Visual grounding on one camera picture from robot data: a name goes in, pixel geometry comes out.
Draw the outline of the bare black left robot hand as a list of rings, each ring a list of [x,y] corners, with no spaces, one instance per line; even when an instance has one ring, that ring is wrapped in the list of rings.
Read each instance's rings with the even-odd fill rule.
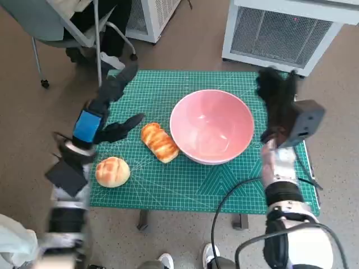
[[[138,69],[138,64],[133,63],[117,75],[107,77],[96,97],[85,103],[72,133],[72,141],[76,146],[89,149],[102,142],[117,142],[125,139],[140,124],[145,116],[143,113],[136,114],[123,123],[106,125],[110,104],[123,96],[126,86],[135,78]]]

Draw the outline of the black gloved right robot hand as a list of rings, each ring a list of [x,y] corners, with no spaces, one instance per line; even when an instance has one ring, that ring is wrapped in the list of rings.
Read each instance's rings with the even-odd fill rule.
[[[296,71],[292,70],[283,77],[273,67],[262,68],[256,78],[256,94],[265,104],[267,112],[266,130],[261,135],[261,142],[271,139],[284,140],[289,130],[288,113],[297,93]]]

